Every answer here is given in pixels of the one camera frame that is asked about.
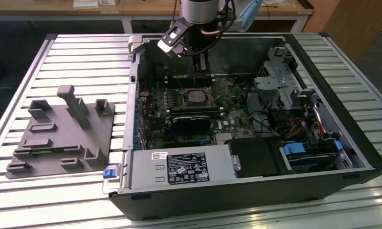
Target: sticker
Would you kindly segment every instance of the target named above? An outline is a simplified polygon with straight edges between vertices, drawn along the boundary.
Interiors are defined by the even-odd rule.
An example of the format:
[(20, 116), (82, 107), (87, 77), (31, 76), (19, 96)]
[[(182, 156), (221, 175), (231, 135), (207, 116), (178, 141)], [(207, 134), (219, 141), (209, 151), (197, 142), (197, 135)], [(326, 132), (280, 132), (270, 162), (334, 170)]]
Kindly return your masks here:
[(151, 154), (153, 160), (166, 159), (167, 158), (167, 152), (154, 152)]
[(205, 153), (169, 155), (167, 172), (171, 185), (210, 181)]

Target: blue drive bracket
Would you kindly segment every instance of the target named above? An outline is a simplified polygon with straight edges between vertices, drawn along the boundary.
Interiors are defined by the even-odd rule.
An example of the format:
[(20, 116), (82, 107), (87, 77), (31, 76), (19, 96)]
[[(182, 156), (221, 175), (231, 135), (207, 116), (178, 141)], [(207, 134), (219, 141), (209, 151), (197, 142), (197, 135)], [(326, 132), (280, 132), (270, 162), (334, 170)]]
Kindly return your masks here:
[(289, 143), (284, 146), (284, 151), (286, 155), (306, 153), (306, 149), (302, 143)]

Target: table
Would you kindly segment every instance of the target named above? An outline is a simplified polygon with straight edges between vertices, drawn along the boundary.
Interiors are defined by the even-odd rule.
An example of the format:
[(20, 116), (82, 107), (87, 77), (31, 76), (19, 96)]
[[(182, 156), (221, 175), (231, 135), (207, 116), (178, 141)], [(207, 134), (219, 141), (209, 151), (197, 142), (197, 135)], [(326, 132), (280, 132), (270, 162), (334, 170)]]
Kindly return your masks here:
[[(0, 228), (382, 228), (382, 176), (324, 200), (153, 221), (125, 217), (107, 199), (118, 181), (106, 184), (102, 171), (7, 179), (6, 168), (28, 124), (31, 100), (63, 104), (54, 93), (67, 83), (76, 85), (76, 97), (87, 104), (96, 98), (117, 104), (110, 164), (122, 162), (129, 38), (129, 34), (58, 35), (44, 41), (0, 120)], [(330, 38), (318, 33), (296, 34), (296, 38), (382, 156), (381, 93)], [(298, 69), (298, 73), (310, 87), (305, 71)]]
[[(0, 21), (86, 21), (119, 20), (126, 33), (133, 33), (133, 20), (171, 20), (175, 0), (121, 0), (117, 6), (74, 10), (74, 0), (0, 0)], [(292, 32), (301, 32), (313, 9), (305, 9), (298, 0), (262, 7), (257, 20), (296, 21)]]

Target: aluminum extrusion table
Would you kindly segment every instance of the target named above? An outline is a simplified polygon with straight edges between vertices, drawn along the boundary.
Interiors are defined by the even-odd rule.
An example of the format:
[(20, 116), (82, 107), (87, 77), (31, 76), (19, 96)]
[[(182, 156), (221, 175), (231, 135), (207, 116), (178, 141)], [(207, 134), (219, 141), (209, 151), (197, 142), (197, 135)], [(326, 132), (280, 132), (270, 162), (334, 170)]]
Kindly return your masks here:
[[(296, 35), (341, 101), (382, 155), (382, 95), (329, 37)], [(28, 124), (34, 99), (62, 104), (60, 84), (92, 103), (117, 104), (110, 163), (122, 162), (130, 74), (130, 34), (48, 36), (0, 120), (0, 228), (382, 228), (382, 176), (324, 200), (226, 212), (130, 221), (107, 199), (118, 180), (102, 172), (8, 180), (6, 168)], [(310, 87), (308, 77), (301, 72)]]

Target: blue latch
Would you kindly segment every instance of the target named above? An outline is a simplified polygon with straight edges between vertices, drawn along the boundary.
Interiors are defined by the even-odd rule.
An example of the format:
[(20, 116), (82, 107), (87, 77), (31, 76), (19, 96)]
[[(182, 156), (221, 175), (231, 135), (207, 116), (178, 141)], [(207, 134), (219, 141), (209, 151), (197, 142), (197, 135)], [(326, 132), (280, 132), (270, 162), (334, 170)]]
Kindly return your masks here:
[(118, 169), (117, 168), (107, 168), (106, 170), (103, 170), (103, 178), (115, 178), (117, 177), (117, 172)]
[(306, 153), (306, 149), (302, 143), (289, 143), (284, 146), (286, 155)]
[(338, 152), (342, 151), (344, 147), (340, 141), (334, 142)]

